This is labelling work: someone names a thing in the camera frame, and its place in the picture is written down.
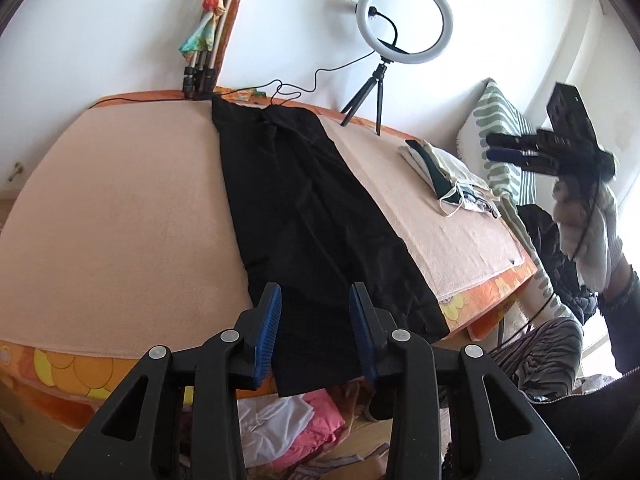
black garment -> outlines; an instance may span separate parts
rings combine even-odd
[[[598,307],[595,294],[578,283],[575,262],[560,250],[560,231],[551,215],[535,204],[518,206],[518,215],[549,275],[554,292],[574,316],[584,324]]]
[[[586,395],[534,404],[583,480],[638,478],[640,368]]]
[[[211,113],[249,294],[257,304],[267,282],[282,288],[272,359],[282,396],[362,374],[348,315],[354,282],[398,326],[429,342],[449,333],[406,245],[315,114],[219,97]]]
[[[607,302],[601,294],[598,300],[616,368],[621,374],[640,368],[640,280],[633,267],[629,282],[617,297]]]

zipper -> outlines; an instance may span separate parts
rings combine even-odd
[[[618,381],[621,381],[622,379],[624,379],[626,377],[629,377],[629,376],[635,374],[638,371],[640,371],[640,366],[634,368],[633,370],[628,371],[626,374],[622,375],[622,377],[618,377],[617,379],[614,379],[610,383],[607,383],[604,386],[601,386],[598,389],[593,390],[592,392],[589,392],[587,394],[569,394],[569,395],[566,395],[564,397],[559,397],[559,398],[554,399],[554,400],[544,400],[542,402],[541,401],[536,401],[536,400],[531,400],[531,399],[528,399],[528,400],[529,400],[530,404],[538,404],[538,405],[540,405],[540,404],[553,404],[555,402],[560,402],[561,400],[565,400],[565,399],[567,399],[569,397],[584,397],[584,396],[587,396],[587,395],[595,394],[595,393],[599,392],[600,390],[604,390],[604,388],[607,388],[608,386],[611,386],[613,383],[617,383]]]

black clamp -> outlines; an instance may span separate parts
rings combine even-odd
[[[449,399],[453,478],[578,480],[558,440],[479,346],[431,347],[373,307],[363,283],[351,287],[349,308],[364,376],[396,390],[386,480],[440,478],[438,384]]]
[[[615,176],[615,158],[600,149],[575,86],[556,83],[546,111],[553,131],[538,129],[524,136],[487,134],[486,156],[532,173],[575,177],[582,196],[588,198],[594,184],[609,182]]]
[[[268,373],[282,306],[269,283],[258,307],[202,346],[155,346],[124,377],[82,430],[55,480],[175,479],[184,388],[194,386],[194,479],[243,479],[236,390],[255,390]]]
[[[270,283],[258,307],[201,347],[153,347],[105,400],[63,458],[55,480],[177,478],[185,386],[194,386],[194,480],[246,478],[237,389],[268,372],[281,311]],[[374,308],[363,283],[351,287],[351,323],[364,376],[396,391],[387,480],[439,480],[438,384],[448,389],[453,478],[578,480],[564,449],[526,398],[476,345],[432,348]]]

white glove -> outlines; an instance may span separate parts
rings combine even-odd
[[[570,258],[575,255],[580,282],[592,292],[602,292],[608,287],[611,273],[622,259],[615,195],[609,186],[600,184],[591,222],[579,248],[591,210],[590,203],[581,196],[574,178],[556,181],[553,197],[556,206],[552,217],[560,229],[560,250]]]

black cable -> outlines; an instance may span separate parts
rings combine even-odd
[[[394,42],[392,43],[392,45],[396,46],[396,43],[398,42],[398,28],[396,27],[396,24],[391,21],[391,18],[386,17],[384,14],[382,14],[382,12],[378,12],[378,10],[376,10],[375,15],[380,16],[380,18],[383,18],[384,20],[387,20],[389,23],[391,23],[391,26],[394,28]]]
[[[102,103],[106,103],[107,101],[127,101],[129,103],[155,103],[155,102],[160,102],[160,101],[184,101],[185,99],[178,97],[176,98],[165,98],[165,99],[130,99],[128,97],[109,97],[108,99],[102,99],[101,101],[98,101],[97,103],[94,103],[93,105],[89,106],[87,109],[91,110],[91,108],[95,108],[97,107],[97,105],[102,104]]]
[[[350,66],[350,65],[352,65],[354,63],[357,63],[359,61],[362,61],[363,59],[371,56],[374,53],[375,53],[375,50],[372,50],[368,54],[365,54],[364,56],[361,56],[358,59],[354,59],[353,61],[345,63],[344,65],[337,66],[335,68],[318,68],[314,73],[314,87],[311,88],[311,89],[302,88],[302,86],[297,86],[297,85],[294,85],[292,83],[285,83],[285,82],[282,81],[282,79],[278,79],[277,78],[277,79],[274,79],[272,81],[269,81],[268,83],[266,83],[264,85],[248,86],[246,88],[239,88],[239,89],[236,89],[236,90],[231,90],[229,92],[225,92],[225,93],[219,94],[219,95],[223,96],[223,95],[235,94],[236,92],[241,92],[243,90],[257,90],[258,88],[265,88],[266,86],[270,86],[270,85],[272,85],[272,84],[277,82],[278,86],[276,87],[276,91],[271,96],[271,104],[273,104],[273,99],[278,94],[279,95],[283,95],[283,96],[293,96],[293,97],[290,97],[289,99],[286,99],[285,101],[282,102],[282,104],[288,103],[289,101],[292,101],[293,99],[298,99],[299,97],[302,97],[303,92],[306,93],[306,94],[312,94],[313,92],[318,90],[318,74],[320,72],[335,72],[336,70],[341,70],[343,68],[347,68],[348,66]],[[282,89],[285,86],[290,87],[290,88],[295,88],[295,90],[293,92],[283,92]]]
[[[292,101],[293,99],[298,99],[299,97],[302,97],[302,92],[305,92],[305,93],[308,93],[308,94],[312,94],[313,92],[315,92],[318,89],[318,74],[320,72],[335,72],[336,70],[341,70],[343,68],[347,68],[348,66],[350,66],[350,65],[352,65],[354,63],[357,63],[359,61],[362,61],[363,59],[371,56],[373,53],[375,53],[375,50],[372,50],[368,54],[365,54],[364,56],[361,56],[358,59],[354,59],[353,61],[345,63],[344,65],[337,66],[335,68],[319,68],[319,69],[317,69],[316,72],[314,73],[314,87],[311,90],[307,90],[305,88],[302,88],[300,86],[297,86],[297,85],[294,85],[294,84],[291,84],[291,83],[285,83],[285,82],[282,81],[282,79],[276,78],[276,79],[274,79],[272,81],[269,81],[268,83],[265,83],[264,85],[247,86],[245,88],[237,88],[235,90],[231,90],[229,92],[224,92],[224,93],[218,94],[218,95],[223,96],[223,95],[235,94],[236,92],[241,92],[243,90],[257,90],[258,88],[265,88],[265,87],[270,86],[270,85],[272,85],[274,83],[279,83],[279,85],[276,87],[276,91],[271,96],[271,104],[273,104],[273,98],[276,97],[276,95],[278,95],[278,94],[284,95],[284,96],[288,96],[288,95],[293,96],[293,97],[290,97],[289,99],[286,99],[285,101],[282,102],[282,104],[288,103],[289,101]],[[293,92],[283,92],[282,88],[284,88],[285,86],[290,86],[292,88],[295,88],[296,90],[293,91]],[[93,104],[92,106],[89,107],[89,110],[91,108],[96,107],[100,103],[105,103],[107,101],[128,101],[130,103],[153,103],[153,102],[158,102],[158,101],[185,101],[185,99],[183,99],[183,98],[130,99],[128,97],[109,97],[108,99],[103,99],[103,100],[98,101],[97,103]]]
[[[600,193],[600,179],[598,179],[598,183],[596,184],[596,191],[593,194],[593,198],[591,199],[591,205],[590,205],[590,210],[589,210],[589,215],[587,216],[587,225],[585,225],[584,229],[582,230],[582,235],[580,236],[580,241],[578,241],[578,246],[575,248],[574,251],[574,255],[571,257],[571,261],[574,262],[575,261],[575,257],[578,255],[578,252],[580,251],[580,248],[582,247],[582,244],[584,242],[584,239],[587,236],[587,232],[589,230],[589,226],[591,225],[591,219],[593,218],[593,213],[596,209],[596,202],[598,201],[598,194]],[[527,321],[526,325],[521,326],[519,329],[516,330],[516,332],[514,332],[510,338],[507,339],[507,341],[501,343],[498,345],[498,348],[502,348],[503,346],[507,345],[508,343],[510,343],[511,341],[513,341],[513,338],[515,338],[520,332],[522,332],[524,329],[528,329],[531,326],[531,323],[533,323],[533,321],[540,315],[542,314],[542,311],[546,308],[546,306],[549,304],[549,301],[551,301],[551,298],[555,295],[555,293],[553,292],[551,294],[551,296],[549,296],[547,298],[547,300],[545,301],[545,304],[542,306],[542,308],[540,308],[539,311],[537,311],[535,313],[535,315],[529,319],[529,321]]]

